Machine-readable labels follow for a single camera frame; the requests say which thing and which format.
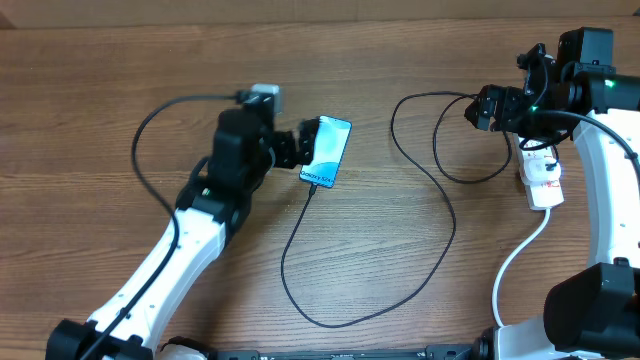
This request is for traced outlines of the Samsung Galaxy S24 smartphone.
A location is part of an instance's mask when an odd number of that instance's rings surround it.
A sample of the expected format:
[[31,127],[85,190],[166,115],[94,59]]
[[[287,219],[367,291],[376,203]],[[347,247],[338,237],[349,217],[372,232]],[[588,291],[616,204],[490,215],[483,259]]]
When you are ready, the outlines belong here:
[[332,188],[351,134],[349,121],[322,115],[314,142],[313,159],[299,172],[301,181]]

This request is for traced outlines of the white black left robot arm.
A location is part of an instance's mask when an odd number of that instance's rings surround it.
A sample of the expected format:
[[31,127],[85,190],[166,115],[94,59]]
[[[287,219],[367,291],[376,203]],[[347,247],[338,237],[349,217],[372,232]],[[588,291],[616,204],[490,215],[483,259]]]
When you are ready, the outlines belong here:
[[277,131],[272,111],[249,106],[220,113],[213,151],[171,207],[156,246],[125,285],[84,323],[61,321],[48,359],[153,359],[167,325],[195,280],[242,227],[253,193],[274,167],[310,164],[325,143],[328,117]]

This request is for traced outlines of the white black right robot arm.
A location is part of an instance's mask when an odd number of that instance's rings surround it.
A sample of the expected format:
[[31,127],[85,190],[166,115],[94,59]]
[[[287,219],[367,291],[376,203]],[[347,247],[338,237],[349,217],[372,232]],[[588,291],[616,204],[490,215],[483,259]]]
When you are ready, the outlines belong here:
[[582,27],[517,58],[523,88],[486,85],[465,111],[477,129],[547,147],[571,139],[585,175],[585,270],[554,286],[542,315],[485,331],[473,359],[639,355],[639,80],[617,73],[610,29]]

